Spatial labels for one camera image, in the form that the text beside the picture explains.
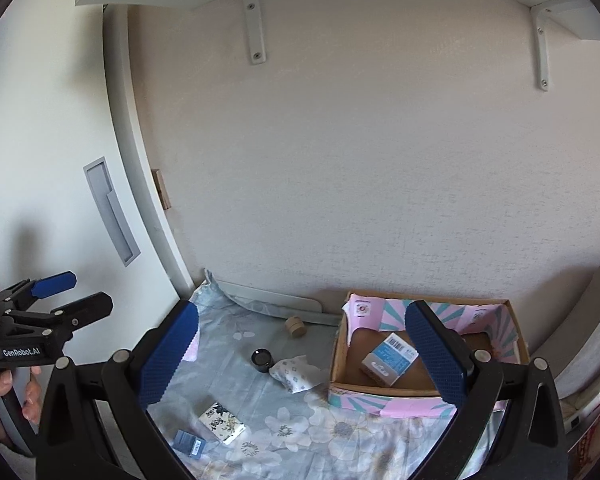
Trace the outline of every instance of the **screw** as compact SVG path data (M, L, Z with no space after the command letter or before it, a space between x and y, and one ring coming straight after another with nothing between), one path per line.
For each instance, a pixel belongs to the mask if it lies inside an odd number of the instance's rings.
M541 357L536 357L534 359L534 366L538 369L538 370L546 370L549 365L547 364L547 362L542 359Z
M56 368L58 370L64 370L69 365L69 358L66 356L59 357L56 359Z
M129 356L129 350L118 350L115 354L113 354L113 361L117 363L123 363L129 359Z
M491 361L491 354L486 350L476 350L474 356L481 363L488 363Z

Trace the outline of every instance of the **blue box with white label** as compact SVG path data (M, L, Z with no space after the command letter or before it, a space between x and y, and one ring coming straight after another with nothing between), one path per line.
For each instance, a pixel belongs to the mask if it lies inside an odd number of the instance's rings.
M205 449L206 440L198 436L178 430L173 439L173 449L198 460Z
M413 346L391 332L362 360L362 371L382 386L392 386L417 357Z

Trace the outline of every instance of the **white card with black print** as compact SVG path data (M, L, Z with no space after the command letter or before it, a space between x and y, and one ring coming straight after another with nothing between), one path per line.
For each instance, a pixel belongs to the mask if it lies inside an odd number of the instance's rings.
M315 388L318 384L325 382L327 378L326 371L310 365L306 360L306 355L278 361L269 369L269 375L280 381L292 394Z
M227 446L231 444L245 428L245 425L219 402L214 402L208 410L205 410L205 413L200 415L200 422L208 427L211 432Z

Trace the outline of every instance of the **floral bedsheet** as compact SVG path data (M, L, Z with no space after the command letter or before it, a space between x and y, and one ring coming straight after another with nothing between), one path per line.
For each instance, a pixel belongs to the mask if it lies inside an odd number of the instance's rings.
M291 339L282 319L238 306L214 284L196 304L198 360L181 362L161 402L151 405L149 413L169 442L177 430L207 440L200 460L177 453L198 479L402 480L449 422L396 420L336 408L327 403L325 386L287 393L282 384L251 366L251 353L267 348L277 360L305 354L309 363L327 370L335 327L312 324L306 336ZM214 402L247 426L228 446L198 420ZM480 467L500 417L493 415L464 476Z

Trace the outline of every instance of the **human hand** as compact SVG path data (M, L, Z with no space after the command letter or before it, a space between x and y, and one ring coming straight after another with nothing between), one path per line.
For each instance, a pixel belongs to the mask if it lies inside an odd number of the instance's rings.
M36 380L36 375L39 375L42 372L42 369L39 366L31 367L31 376L30 381L27 383L25 388L25 396L26 401L24 406L22 407L22 415L27 420L37 424L40 422L40 412L42 410L42 406L40 405L40 394L42 393L42 388L38 381ZM7 394L11 387L13 386L13 377L11 375L10 370L6 370L0 373L0 397ZM6 431L4 431L4 427L0 421L0 442L6 444L7 446L11 445L11 441L7 436Z

